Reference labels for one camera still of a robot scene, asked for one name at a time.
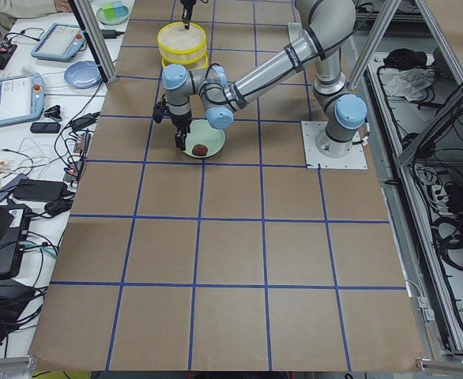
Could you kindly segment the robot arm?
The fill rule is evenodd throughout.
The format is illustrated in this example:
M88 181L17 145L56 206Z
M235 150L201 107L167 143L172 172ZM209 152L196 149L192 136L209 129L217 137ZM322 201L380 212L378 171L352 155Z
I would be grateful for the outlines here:
M273 58L254 68L237 81L227 81L223 66L212 64L206 69L188 70L170 64L162 71L164 95L155 104L152 117L161 122L167 115L176 128L175 145L186 150L186 138L193 121L191 96L197 96L205 118L214 129L227 129L234 113L252 101L303 71L314 63L314 95L325 109L329 138L339 143L352 139L353 126L337 113L339 98L348 95L346 78L341 70L341 45L355 32L356 5L353 1L297 1L301 30L296 39Z

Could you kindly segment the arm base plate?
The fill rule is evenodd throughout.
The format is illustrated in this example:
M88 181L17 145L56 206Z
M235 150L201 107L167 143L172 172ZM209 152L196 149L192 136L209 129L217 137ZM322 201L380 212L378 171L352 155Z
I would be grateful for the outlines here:
M366 170L367 162L359 133L345 143L331 140L326 134L327 122L302 121L306 167L310 169Z

